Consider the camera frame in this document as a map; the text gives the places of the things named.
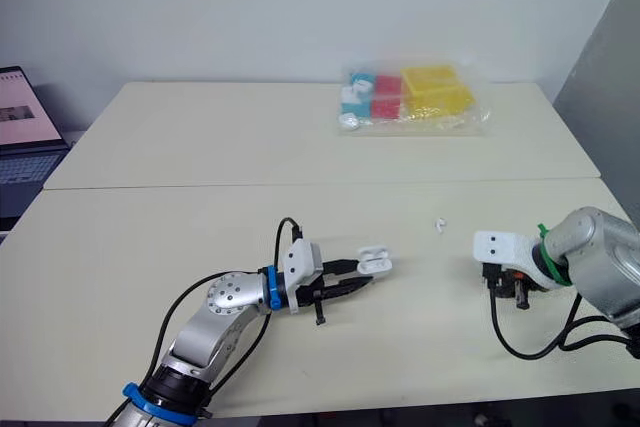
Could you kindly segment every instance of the laptop screen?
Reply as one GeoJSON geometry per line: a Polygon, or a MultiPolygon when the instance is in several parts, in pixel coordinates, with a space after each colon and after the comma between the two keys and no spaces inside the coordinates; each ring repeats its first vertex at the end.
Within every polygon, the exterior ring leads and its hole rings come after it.
{"type": "Polygon", "coordinates": [[[22,69],[0,69],[0,146],[60,139],[22,69]]]}

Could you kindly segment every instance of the laptop keyboard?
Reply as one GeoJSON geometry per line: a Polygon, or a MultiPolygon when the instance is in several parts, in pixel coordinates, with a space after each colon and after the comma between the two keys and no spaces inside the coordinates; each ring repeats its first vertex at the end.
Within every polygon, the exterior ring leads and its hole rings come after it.
{"type": "Polygon", "coordinates": [[[0,185],[42,180],[58,157],[58,155],[42,155],[0,159],[0,185]]]}

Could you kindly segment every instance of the laptop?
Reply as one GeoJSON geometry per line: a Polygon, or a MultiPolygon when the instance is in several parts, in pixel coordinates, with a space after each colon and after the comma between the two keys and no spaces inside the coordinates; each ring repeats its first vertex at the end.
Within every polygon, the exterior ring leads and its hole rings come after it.
{"type": "Polygon", "coordinates": [[[0,231],[13,227],[68,151],[22,69],[0,68],[0,231]]]}

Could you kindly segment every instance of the gray wall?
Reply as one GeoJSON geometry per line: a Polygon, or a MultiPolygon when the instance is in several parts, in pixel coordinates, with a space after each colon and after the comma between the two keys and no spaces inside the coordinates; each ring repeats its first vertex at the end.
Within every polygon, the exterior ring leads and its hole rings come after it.
{"type": "Polygon", "coordinates": [[[130,80],[337,81],[366,58],[475,61],[555,98],[609,0],[0,0],[0,65],[88,126],[130,80]]]}
{"type": "Polygon", "coordinates": [[[555,107],[640,227],[640,0],[611,0],[555,107]]]}

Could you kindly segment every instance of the white table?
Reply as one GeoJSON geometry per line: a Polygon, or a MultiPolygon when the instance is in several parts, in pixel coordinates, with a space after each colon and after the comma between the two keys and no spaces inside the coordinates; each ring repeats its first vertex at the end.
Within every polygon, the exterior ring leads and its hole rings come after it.
{"type": "Polygon", "coordinates": [[[535,84],[489,88],[482,137],[349,137],[334,84],[131,83],[47,189],[598,177],[535,84]]]}
{"type": "MultiPolygon", "coordinates": [[[[146,369],[170,302],[212,271],[266,265],[284,215],[327,260],[386,243],[395,271],[327,303],[321,327],[313,309],[275,315],[214,400],[218,416],[637,387],[640,364],[619,345],[538,362],[510,356],[471,260],[476,230],[534,234],[538,222],[553,226],[589,204],[624,216],[598,179],[45,191],[0,247],[0,418],[104,419],[146,369]],[[448,222],[442,235],[438,217],[448,222]]],[[[202,295],[179,309],[167,341],[202,295]]],[[[535,294],[527,312],[500,301],[505,335],[522,350],[540,348],[572,297],[572,289],[535,294]]]]}

